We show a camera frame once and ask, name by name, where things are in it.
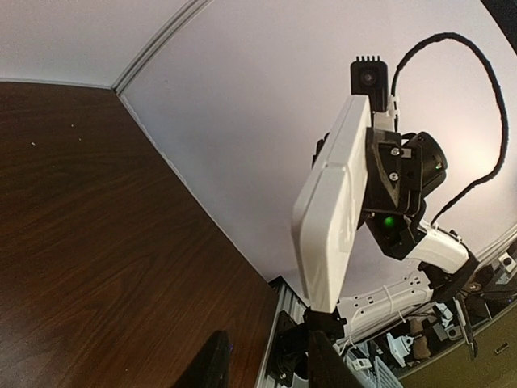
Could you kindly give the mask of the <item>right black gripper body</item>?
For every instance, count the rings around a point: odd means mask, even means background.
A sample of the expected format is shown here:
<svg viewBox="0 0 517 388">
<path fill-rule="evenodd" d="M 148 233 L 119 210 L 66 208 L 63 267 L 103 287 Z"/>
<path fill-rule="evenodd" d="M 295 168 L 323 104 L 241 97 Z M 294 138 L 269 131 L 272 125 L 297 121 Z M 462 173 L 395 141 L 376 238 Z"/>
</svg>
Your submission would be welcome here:
<svg viewBox="0 0 517 388">
<path fill-rule="evenodd" d="M 317 143 L 310 175 L 314 214 L 417 214 L 446 176 L 428 133 L 338 128 Z"/>
</svg>

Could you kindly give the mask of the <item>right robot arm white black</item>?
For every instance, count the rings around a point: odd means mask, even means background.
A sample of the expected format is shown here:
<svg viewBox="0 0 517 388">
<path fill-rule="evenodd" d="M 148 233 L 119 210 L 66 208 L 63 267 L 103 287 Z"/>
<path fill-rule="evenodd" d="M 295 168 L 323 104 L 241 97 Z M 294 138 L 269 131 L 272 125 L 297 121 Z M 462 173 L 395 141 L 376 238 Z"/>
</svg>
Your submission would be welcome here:
<svg viewBox="0 0 517 388">
<path fill-rule="evenodd" d="M 418 261 L 431 282 L 427 300 L 454 295 L 477 259 L 454 235 L 423 221 L 426 196 L 445 179 L 442 150 L 427 133 L 408 137 L 360 127 L 327 133 L 292 219 L 304 291 L 304 320 L 323 331 L 337 319 L 357 229 L 366 225 L 384 255 Z"/>
</svg>

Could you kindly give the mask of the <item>white remote control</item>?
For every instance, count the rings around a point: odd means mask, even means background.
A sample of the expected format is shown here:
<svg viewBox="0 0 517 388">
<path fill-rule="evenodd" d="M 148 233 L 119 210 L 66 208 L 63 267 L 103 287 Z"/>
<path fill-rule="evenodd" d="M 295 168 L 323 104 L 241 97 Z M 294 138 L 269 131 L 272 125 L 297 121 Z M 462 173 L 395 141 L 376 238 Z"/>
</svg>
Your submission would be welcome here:
<svg viewBox="0 0 517 388">
<path fill-rule="evenodd" d="M 347 273 L 368 171 L 368 97 L 350 96 L 324 140 L 292 212 L 292 241 L 312 310 L 334 311 Z"/>
</svg>

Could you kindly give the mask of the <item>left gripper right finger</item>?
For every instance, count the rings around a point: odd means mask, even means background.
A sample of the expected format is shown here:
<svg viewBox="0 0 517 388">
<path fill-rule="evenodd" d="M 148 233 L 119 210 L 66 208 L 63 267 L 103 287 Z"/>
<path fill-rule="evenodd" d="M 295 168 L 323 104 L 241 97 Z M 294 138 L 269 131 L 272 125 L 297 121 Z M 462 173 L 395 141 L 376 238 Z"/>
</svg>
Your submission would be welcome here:
<svg viewBox="0 0 517 388">
<path fill-rule="evenodd" d="M 337 340 L 344 338 L 346 322 L 340 317 L 337 308 L 332 313 L 313 311 L 311 308 L 304 312 L 308 335 L 309 387 L 363 386 L 333 348 Z"/>
</svg>

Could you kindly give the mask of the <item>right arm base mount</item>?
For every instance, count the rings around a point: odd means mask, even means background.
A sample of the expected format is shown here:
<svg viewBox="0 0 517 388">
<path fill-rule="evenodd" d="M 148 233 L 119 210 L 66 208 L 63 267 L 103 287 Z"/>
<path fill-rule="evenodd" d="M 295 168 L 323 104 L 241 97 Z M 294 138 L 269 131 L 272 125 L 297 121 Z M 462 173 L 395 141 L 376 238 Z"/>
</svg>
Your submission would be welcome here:
<svg viewBox="0 0 517 388">
<path fill-rule="evenodd" d="M 306 309 L 301 323 L 295 324 L 284 312 L 275 334 L 274 348 L 269 356 L 267 373 L 279 384 L 292 387 L 296 367 L 306 358 L 309 329 L 317 324 L 320 313 Z"/>
</svg>

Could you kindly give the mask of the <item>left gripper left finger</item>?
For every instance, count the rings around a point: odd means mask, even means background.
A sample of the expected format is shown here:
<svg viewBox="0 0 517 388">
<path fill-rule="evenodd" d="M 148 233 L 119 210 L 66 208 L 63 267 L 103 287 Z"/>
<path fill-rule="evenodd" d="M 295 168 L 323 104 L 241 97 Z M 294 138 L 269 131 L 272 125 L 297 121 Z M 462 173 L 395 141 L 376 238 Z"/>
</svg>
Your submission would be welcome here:
<svg viewBox="0 0 517 388">
<path fill-rule="evenodd" d="M 228 387 L 231 345 L 226 331 L 214 331 L 185 371 L 184 387 Z"/>
</svg>

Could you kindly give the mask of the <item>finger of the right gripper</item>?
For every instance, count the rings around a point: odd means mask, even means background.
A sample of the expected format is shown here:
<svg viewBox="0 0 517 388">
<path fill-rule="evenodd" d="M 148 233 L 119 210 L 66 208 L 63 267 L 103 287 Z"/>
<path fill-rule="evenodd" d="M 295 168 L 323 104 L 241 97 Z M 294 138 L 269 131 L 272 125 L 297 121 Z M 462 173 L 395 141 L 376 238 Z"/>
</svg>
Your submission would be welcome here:
<svg viewBox="0 0 517 388">
<path fill-rule="evenodd" d="M 401 196 L 401 135 L 368 128 L 365 156 L 368 181 L 364 210 L 396 210 Z"/>
</svg>

